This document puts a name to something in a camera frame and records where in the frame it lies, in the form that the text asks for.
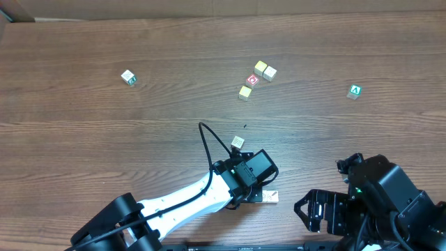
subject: small cube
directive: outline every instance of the small cube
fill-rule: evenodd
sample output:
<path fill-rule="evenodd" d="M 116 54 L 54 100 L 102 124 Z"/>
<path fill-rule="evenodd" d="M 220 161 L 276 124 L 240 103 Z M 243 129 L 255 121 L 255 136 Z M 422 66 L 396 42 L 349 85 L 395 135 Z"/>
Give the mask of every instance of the small cube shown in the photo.
<path fill-rule="evenodd" d="M 238 98 L 244 101 L 248 101 L 249 95 L 251 94 L 251 89 L 243 86 L 240 92 L 238 93 Z"/>
<path fill-rule="evenodd" d="M 261 77 L 266 69 L 266 66 L 267 66 L 266 63 L 262 61 L 257 62 L 256 66 L 254 67 L 254 73 L 256 73 Z"/>
<path fill-rule="evenodd" d="M 357 98 L 360 97 L 361 95 L 361 91 L 362 91 L 362 87 L 361 86 L 357 86 L 352 84 L 350 86 L 350 90 L 347 93 L 347 98 L 351 98 L 353 100 L 357 100 Z"/>
<path fill-rule="evenodd" d="M 279 191 L 262 191 L 262 203 L 278 203 Z"/>
<path fill-rule="evenodd" d="M 245 143 L 244 139 L 242 139 L 241 137 L 235 136 L 231 143 L 231 147 L 234 147 L 237 150 L 240 150 L 243 146 L 243 143 Z"/>
<path fill-rule="evenodd" d="M 132 86 L 137 81 L 136 76 L 129 70 L 126 70 L 121 75 L 121 77 L 124 79 L 125 83 L 127 83 L 130 86 Z"/>
<path fill-rule="evenodd" d="M 259 79 L 258 77 L 256 77 L 256 75 L 251 74 L 247 79 L 246 79 L 246 86 L 248 86 L 251 89 L 254 89 L 254 87 L 256 87 L 256 85 L 259 83 Z"/>
<path fill-rule="evenodd" d="M 276 69 L 274 69 L 271 66 L 268 66 L 265 72 L 263 72 L 263 78 L 271 82 L 272 79 L 276 76 L 276 73 L 277 73 Z"/>

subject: wood grain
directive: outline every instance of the wood grain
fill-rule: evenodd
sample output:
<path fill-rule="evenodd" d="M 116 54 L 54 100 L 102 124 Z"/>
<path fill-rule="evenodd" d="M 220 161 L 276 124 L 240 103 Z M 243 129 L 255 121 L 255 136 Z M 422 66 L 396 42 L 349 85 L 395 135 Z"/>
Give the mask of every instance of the wood grain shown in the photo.
<path fill-rule="evenodd" d="M 9 24 L 9 21 L 6 19 L 6 17 L 0 14 L 0 40 L 7 24 Z"/>
<path fill-rule="evenodd" d="M 37 20 L 370 13 L 446 10 L 446 0 L 2 0 L 18 1 Z"/>
<path fill-rule="evenodd" d="M 277 76 L 241 101 L 258 60 Z M 270 154 L 280 175 L 268 189 L 280 202 L 199 218 L 165 243 L 336 239 L 310 234 L 293 204 L 312 188 L 346 192 L 335 160 L 357 151 L 386 155 L 444 200 L 444 65 L 443 12 L 8 25 L 0 250 L 62 250 L 115 197 L 158 197 L 198 180 L 207 170 L 200 121 L 227 144 L 237 135 Z M 364 88 L 358 100 L 346 98 L 351 84 Z M 226 157 L 209 144 L 213 160 Z"/>

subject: black cable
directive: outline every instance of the black cable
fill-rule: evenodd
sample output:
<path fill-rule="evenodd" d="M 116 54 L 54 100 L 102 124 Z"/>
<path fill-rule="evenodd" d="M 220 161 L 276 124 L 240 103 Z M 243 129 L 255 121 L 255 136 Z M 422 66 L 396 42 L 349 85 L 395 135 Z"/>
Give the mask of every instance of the black cable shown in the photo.
<path fill-rule="evenodd" d="M 208 158 L 208 163 L 209 163 L 209 179 L 208 179 L 208 183 L 206 184 L 206 186 L 204 187 L 204 189 L 203 189 L 202 191 L 200 191 L 198 194 L 196 194 L 196 195 L 193 196 L 192 198 L 187 199 L 187 200 L 185 200 L 185 201 L 183 201 L 183 202 L 181 202 L 181 203 L 178 203 L 177 205 L 173 205 L 173 206 L 171 206 L 171 207 L 169 207 L 169 208 L 160 210 L 160 211 L 158 211 L 158 212 L 156 212 L 156 213 L 154 213 L 154 214 L 151 214 L 151 215 L 149 215 L 149 216 L 146 216 L 146 217 L 141 218 L 141 219 L 139 219 L 139 220 L 136 220 L 136 221 L 134 221 L 134 222 L 131 222 L 131 223 L 128 223 L 128 224 L 123 225 L 123 226 L 121 226 L 121 227 L 118 227 L 117 229 L 111 230 L 111 231 L 109 231 L 109 232 L 107 232 L 107 233 L 105 233 L 105 234 L 101 234 L 101 235 L 99 235 L 99 236 L 96 236 L 95 238 L 92 238 L 92 239 L 89 240 L 89 241 L 86 241 L 86 242 L 84 242 L 84 243 L 80 243 L 80 244 L 78 244 L 78 245 L 72 246 L 71 248 L 67 248 L 67 249 L 65 249 L 65 251 L 73 251 L 73 250 L 77 250 L 77 249 L 80 249 L 80 248 L 85 247 L 86 245 L 92 244 L 93 242 L 98 242 L 98 241 L 100 241 L 100 240 L 102 240 L 102 239 L 104 239 L 104 238 L 106 238 L 106 237 L 109 237 L 109 236 L 111 236 L 111 235 L 117 234 L 117 233 L 119 233 L 120 231 L 123 231 L 124 229 L 127 229 L 127 228 L 129 228 L 129 227 L 133 227 L 133 226 L 135 226 L 135 225 L 138 225 L 138 224 L 141 224 L 141 223 L 143 223 L 143 222 L 146 222 L 146 221 L 148 221 L 148 220 L 150 220 L 150 219 L 159 217 L 159 216 L 161 216 L 161 215 L 163 215 L 163 214 L 165 214 L 165 213 L 168 213 L 168 212 L 170 212 L 170 211 L 172 211 L 172 210 L 175 210 L 175 209 L 177 209 L 177 208 L 180 208 L 181 206 L 184 206 L 184 205 L 186 205 L 186 204 L 189 204 L 190 202 L 194 201 L 195 199 L 200 198 L 201 195 L 204 195 L 204 194 L 208 191 L 208 189 L 209 189 L 209 187 L 210 187 L 210 184 L 212 183 L 213 166 L 212 166 L 212 160 L 211 160 L 211 158 L 210 158 L 210 153 L 209 153 L 208 145 L 207 145 L 207 143 L 206 143 L 206 139 L 204 138 L 203 129 L 201 128 L 202 126 L 204 126 L 204 128 L 206 128 L 206 129 L 208 129 L 208 131 L 209 131 L 210 133 L 212 133 L 212 135 L 213 135 L 213 136 L 216 138 L 216 140 L 217 140 L 217 141 L 224 147 L 224 149 L 228 152 L 228 154 L 231 155 L 231 152 L 229 151 L 229 149 L 223 144 L 222 140 L 215 134 L 215 132 L 213 132 L 213 131 L 212 131 L 212 130 L 205 124 L 205 123 L 200 122 L 200 123 L 198 124 L 198 128 L 199 128 L 199 130 L 200 130 L 201 140 L 203 141 L 204 150 L 206 151 L 206 157 Z"/>
<path fill-rule="evenodd" d="M 406 249 L 407 251 L 413 251 L 413 249 L 409 246 L 409 244 L 407 244 L 407 242 L 405 242 L 405 240 L 403 240 L 403 238 L 401 237 L 401 235 L 399 235 L 397 226 L 395 225 L 395 217 L 398 215 L 398 212 L 396 211 L 391 211 L 389 214 L 390 217 L 390 226 L 392 227 L 392 232 L 393 235 L 395 235 L 395 237 L 397 238 L 399 244 L 401 244 L 401 246 Z"/>
<path fill-rule="evenodd" d="M 355 251 L 359 248 L 361 241 L 362 241 L 362 233 L 364 232 L 365 226 L 367 225 L 367 221 L 369 221 L 370 213 L 367 211 L 367 213 L 364 215 L 364 220 L 362 221 L 360 231 L 357 233 L 356 236 L 356 242 L 355 242 Z"/>
<path fill-rule="evenodd" d="M 239 204 L 237 204 L 236 206 L 233 206 L 233 207 L 228 207 L 228 206 L 225 206 L 225 209 L 228 209 L 228 210 L 237 210 L 237 208 L 239 208 L 240 207 L 240 203 Z"/>
<path fill-rule="evenodd" d="M 270 179 L 269 181 L 264 181 L 264 182 L 260 183 L 260 186 L 261 186 L 261 187 L 264 187 L 265 185 L 267 185 L 267 184 L 273 182 L 273 181 L 277 178 L 278 175 L 279 175 L 279 169 L 276 168 L 276 172 L 275 172 L 275 174 L 274 174 L 274 177 L 273 177 L 272 179 Z"/>

